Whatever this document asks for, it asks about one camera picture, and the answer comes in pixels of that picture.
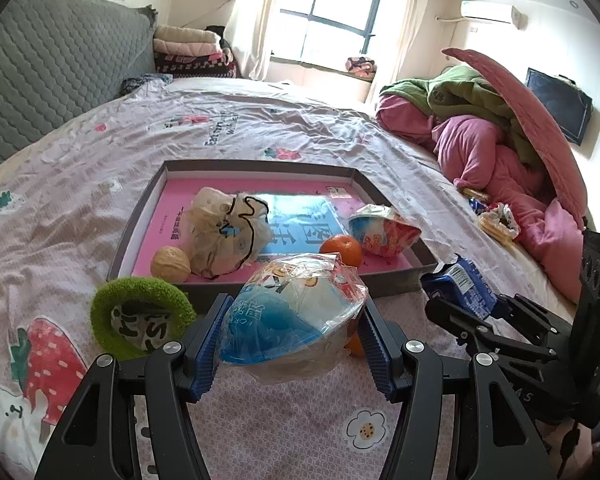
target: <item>window sill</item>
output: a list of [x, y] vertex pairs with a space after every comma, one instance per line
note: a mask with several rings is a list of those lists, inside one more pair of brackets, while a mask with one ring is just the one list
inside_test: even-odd
[[369, 84], [371, 84], [371, 82], [373, 81], [373, 79], [367, 79], [366, 77], [359, 77], [357, 75], [354, 74], [350, 74], [349, 72], [347, 72], [346, 70], [337, 70], [335, 68], [329, 68], [327, 66], [321, 66], [321, 65], [316, 65], [313, 63], [307, 63], [305, 61], [298, 61], [297, 59], [285, 59], [284, 57], [276, 57], [276, 56], [271, 56], [270, 60], [274, 63], [282, 63], [282, 64], [288, 64], [288, 65], [298, 65], [301, 66], [302, 68], [315, 68], [316, 70], [320, 70], [322, 72], [331, 72], [334, 74], [340, 74], [340, 75], [345, 75], [347, 77], [353, 78], [353, 79], [357, 79], [359, 81], [365, 81]]

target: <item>silver bolt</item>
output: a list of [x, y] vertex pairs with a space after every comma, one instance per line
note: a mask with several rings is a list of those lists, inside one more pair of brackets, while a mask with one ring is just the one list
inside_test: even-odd
[[165, 354], [177, 354], [181, 348], [182, 345], [177, 341], [169, 341], [168, 343], [164, 344], [162, 350]]
[[489, 366], [493, 363], [493, 359], [489, 354], [485, 354], [484, 352], [480, 352], [476, 354], [475, 360], [478, 361], [482, 366]]
[[415, 339], [407, 341], [404, 347], [413, 354], [419, 354], [424, 350], [424, 345], [420, 341], [416, 341]]
[[103, 354], [100, 357], [98, 357], [96, 364], [100, 367], [100, 368], [106, 368], [107, 366], [109, 366], [111, 363], [113, 362], [113, 357], [111, 357], [109, 354]]

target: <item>green fuzzy ring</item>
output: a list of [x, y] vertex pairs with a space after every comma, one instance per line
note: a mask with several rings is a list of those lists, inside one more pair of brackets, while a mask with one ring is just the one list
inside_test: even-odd
[[144, 301], [171, 312], [172, 339], [180, 339], [187, 326], [196, 319], [196, 313], [186, 295], [158, 278], [118, 278], [101, 286], [91, 301], [91, 328], [105, 352], [123, 361], [144, 357], [146, 352], [132, 345], [111, 326], [111, 311], [127, 301]]

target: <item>television screen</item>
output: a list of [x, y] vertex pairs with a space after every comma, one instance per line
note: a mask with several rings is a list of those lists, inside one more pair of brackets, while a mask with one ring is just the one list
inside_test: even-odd
[[574, 85], [533, 68], [526, 72], [526, 86], [549, 110], [567, 140], [581, 145], [591, 118], [591, 98]]

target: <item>gray headboard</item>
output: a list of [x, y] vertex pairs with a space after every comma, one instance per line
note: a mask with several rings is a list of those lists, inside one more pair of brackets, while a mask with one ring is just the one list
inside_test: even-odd
[[155, 72], [155, 11], [104, 0], [11, 0], [0, 15], [0, 163]]

